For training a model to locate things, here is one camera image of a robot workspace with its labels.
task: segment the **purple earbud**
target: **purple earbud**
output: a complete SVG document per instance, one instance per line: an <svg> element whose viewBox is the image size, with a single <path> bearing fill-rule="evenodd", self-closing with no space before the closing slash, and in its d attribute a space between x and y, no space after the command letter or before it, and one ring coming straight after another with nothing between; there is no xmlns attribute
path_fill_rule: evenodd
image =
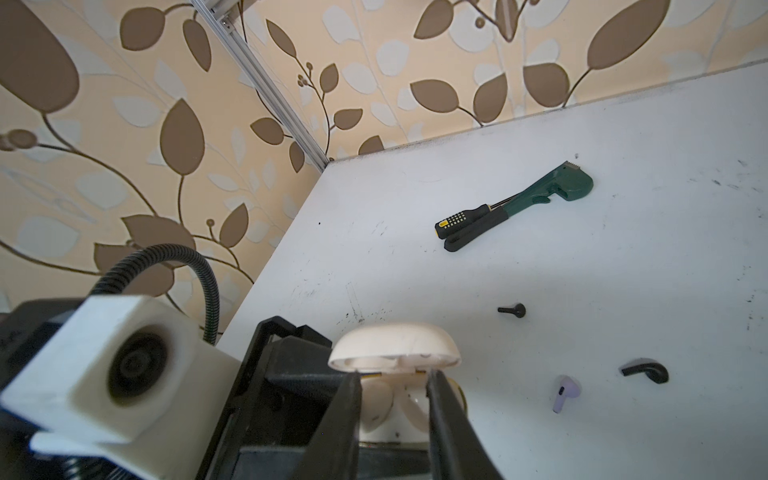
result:
<svg viewBox="0 0 768 480"><path fill-rule="evenodd" d="M579 395L581 395L581 389L578 385L576 385L576 382L574 382L571 377L564 376L560 381L558 397L554 400L554 407L552 407L552 411L555 413L560 413L563 409L563 404L565 404L566 398L575 399Z"/></svg>

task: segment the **screw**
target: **screw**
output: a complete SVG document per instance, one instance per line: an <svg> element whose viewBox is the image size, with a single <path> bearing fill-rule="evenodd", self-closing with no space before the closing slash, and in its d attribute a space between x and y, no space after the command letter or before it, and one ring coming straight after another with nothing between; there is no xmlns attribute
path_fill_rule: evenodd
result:
<svg viewBox="0 0 768 480"><path fill-rule="evenodd" d="M513 306L512 308L506 307L506 306L500 306L498 308L498 311L500 313L511 313L512 315L522 318L525 316L525 305L522 303L518 303L517 305Z"/></svg>

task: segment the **wall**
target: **wall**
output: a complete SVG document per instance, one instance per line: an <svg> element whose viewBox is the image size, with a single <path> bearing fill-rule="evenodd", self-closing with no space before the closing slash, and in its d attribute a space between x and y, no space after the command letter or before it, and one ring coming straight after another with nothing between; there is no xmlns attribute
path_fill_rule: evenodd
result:
<svg viewBox="0 0 768 480"><path fill-rule="evenodd" d="M764 0L245 6L250 47L335 159L768 58Z"/></svg>
<svg viewBox="0 0 768 480"><path fill-rule="evenodd" d="M210 258L228 324L319 173L276 122L273 144L253 134L268 111L194 17L173 0L0 3L0 312L83 296L175 242ZM204 318L186 267L129 289Z"/></svg>

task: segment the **screwdriver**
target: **screwdriver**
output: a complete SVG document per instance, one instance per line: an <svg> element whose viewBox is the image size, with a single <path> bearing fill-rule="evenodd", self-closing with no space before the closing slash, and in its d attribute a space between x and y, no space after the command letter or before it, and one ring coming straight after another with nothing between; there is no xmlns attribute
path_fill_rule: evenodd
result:
<svg viewBox="0 0 768 480"><path fill-rule="evenodd" d="M446 237L453 235L470 223L473 223L484 217L486 214L490 213L491 210L506 204L510 200L513 200L518 195L519 194L512 195L511 197L505 198L504 200L493 205L485 204L475 208L474 210L462 210L456 215L451 215L444 220L440 220L438 223L435 223L435 232L437 233L437 237L440 240L444 240Z"/></svg>

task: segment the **smudge mark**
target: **smudge mark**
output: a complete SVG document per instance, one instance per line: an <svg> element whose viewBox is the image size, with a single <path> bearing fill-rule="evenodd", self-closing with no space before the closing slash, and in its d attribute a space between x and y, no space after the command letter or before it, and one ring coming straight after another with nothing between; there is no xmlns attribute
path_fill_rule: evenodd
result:
<svg viewBox="0 0 768 480"><path fill-rule="evenodd" d="M346 295L349 297L349 305L352 307L352 314L354 315L355 320L357 320L357 323L365 322L366 316L362 314L360 302L357 300L355 287L352 286L352 282L346 284Z"/></svg>

